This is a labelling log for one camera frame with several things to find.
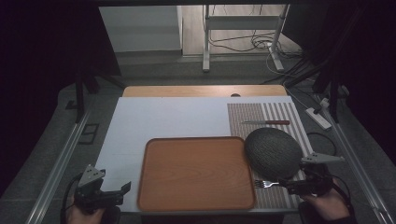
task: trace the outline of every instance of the wooden board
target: wooden board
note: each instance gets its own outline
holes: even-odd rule
[[[122,97],[286,96],[281,85],[130,86]]]
[[[137,204],[142,211],[249,209],[255,192],[239,137],[152,139]]]

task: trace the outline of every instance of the gray round object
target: gray round object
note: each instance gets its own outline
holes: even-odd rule
[[[251,168],[272,181],[297,174],[303,156],[296,140],[275,128],[260,128],[250,133],[245,140],[245,151]]]

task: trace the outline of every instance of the orange tray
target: orange tray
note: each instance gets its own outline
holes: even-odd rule
[[[148,141],[137,198],[142,211],[249,209],[254,202],[243,139]]]

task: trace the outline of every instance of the aluminum rail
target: aluminum rail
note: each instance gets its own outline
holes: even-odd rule
[[[343,149],[345,153],[345,158],[352,172],[356,176],[359,184],[361,185],[361,188],[366,195],[370,205],[373,207],[373,210],[379,222],[384,224],[395,223],[394,218],[392,217],[390,211],[384,203],[384,200],[382,199],[381,195],[373,184],[373,181],[371,180],[370,176],[368,176],[367,173],[364,171],[364,168],[358,159],[358,155],[355,153],[353,146],[347,140],[347,137],[342,127],[338,123],[334,122],[332,116],[330,115],[330,112],[327,109],[323,109],[322,111],[325,118],[332,125],[332,131],[335,134],[336,141],[339,147]]]
[[[94,96],[93,99],[90,100],[87,110],[82,116],[80,123],[76,123],[74,125],[72,132],[70,133],[67,141],[64,144],[61,154],[55,162],[43,189],[41,190],[37,200],[35,201],[35,205],[33,206],[33,209],[25,222],[26,224],[41,223],[44,215],[46,215],[52,197],[55,194],[59,183],[61,182],[64,170],[66,169],[67,163],[69,163],[69,160],[76,147],[78,138],[80,137],[84,129],[84,125],[86,124],[88,117],[91,114],[93,102]]]

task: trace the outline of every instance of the metal frame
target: metal frame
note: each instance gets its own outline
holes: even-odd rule
[[[210,47],[209,35],[212,30],[275,30],[272,44],[268,44],[271,57],[278,72],[284,71],[282,62],[279,60],[276,52],[283,23],[289,5],[285,5],[279,16],[209,16],[209,5],[205,6],[205,43],[204,43],[204,72],[209,72]]]
[[[33,206],[33,209],[25,222],[26,224],[41,223],[44,215],[46,215],[51,199],[53,198],[53,195],[55,194],[55,191],[61,182],[62,176],[64,175],[64,170],[66,169],[67,163],[69,163],[69,160],[76,147],[78,138],[80,137],[82,130],[84,129],[84,125],[91,114],[93,102],[94,98],[91,100],[87,110],[82,115],[80,123],[76,123],[74,125],[69,138],[64,144],[61,154],[55,162],[43,189],[35,201],[35,205]]]
[[[332,125],[332,132],[334,132],[335,134],[337,144],[341,149],[343,149],[346,156],[346,161],[348,162],[352,172],[354,173],[359,184],[361,185],[361,188],[366,195],[367,200],[373,207],[373,210],[378,220],[380,221],[380,223],[395,223],[394,218],[392,217],[390,211],[385,205],[384,200],[382,199],[381,195],[373,184],[373,181],[364,171],[364,168],[358,159],[358,155],[355,153],[355,149],[347,140],[347,137],[344,134],[344,131],[341,128],[340,124],[334,121],[332,115],[327,109],[324,109],[323,113],[326,119]]]

